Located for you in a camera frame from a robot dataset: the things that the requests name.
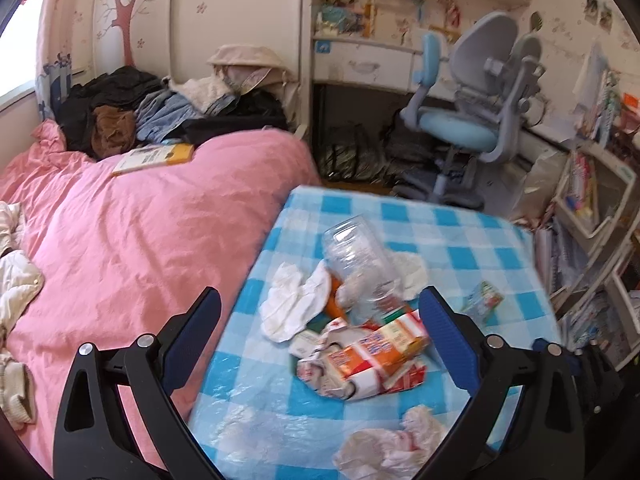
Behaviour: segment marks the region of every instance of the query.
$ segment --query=pink bedspread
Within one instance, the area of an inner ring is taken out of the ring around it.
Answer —
[[[38,142],[0,175],[0,200],[22,203],[22,248],[46,278],[8,347],[34,376],[38,421],[22,440],[51,471],[58,405],[78,347],[92,341],[101,349],[119,348],[142,333],[157,333],[205,286],[214,286],[222,318],[188,386],[173,396],[186,416],[289,192],[318,177],[306,146],[276,130],[217,137],[187,164],[118,177],[110,173],[119,156],[95,163],[64,152],[52,121],[33,135]],[[139,415],[130,418],[140,435]],[[156,462],[148,436],[138,441]]]

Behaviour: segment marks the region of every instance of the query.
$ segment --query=white sweater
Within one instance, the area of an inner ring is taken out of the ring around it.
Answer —
[[[27,367],[16,362],[5,341],[31,300],[35,298],[44,277],[20,250],[20,205],[0,202],[0,409],[14,430],[35,422],[33,378]]]

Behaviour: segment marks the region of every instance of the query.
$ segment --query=clear plastic container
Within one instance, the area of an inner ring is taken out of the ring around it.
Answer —
[[[381,320],[402,302],[402,280],[371,225],[356,216],[322,237],[324,259],[342,280],[336,301],[351,310],[351,322]]]

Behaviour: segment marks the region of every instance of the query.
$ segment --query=drawer handle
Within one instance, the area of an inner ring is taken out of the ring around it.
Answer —
[[[349,66],[353,69],[354,72],[362,75],[373,74],[376,70],[380,70],[380,63],[372,63],[369,61],[350,61]]]

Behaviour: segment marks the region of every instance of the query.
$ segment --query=metal screw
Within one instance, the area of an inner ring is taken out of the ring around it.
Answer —
[[[556,357],[562,355],[562,349],[556,343],[551,343],[549,346],[546,347],[546,350],[551,355],[555,355]]]
[[[499,335],[491,335],[486,339],[486,343],[491,348],[502,348],[504,346],[504,339],[502,339]]]
[[[94,346],[91,343],[84,343],[78,350],[78,353],[80,355],[89,355],[92,350],[94,349]]]
[[[151,346],[154,343],[155,339],[156,338],[153,337],[151,334],[141,335],[138,338],[138,346],[140,348],[148,348],[149,346]]]

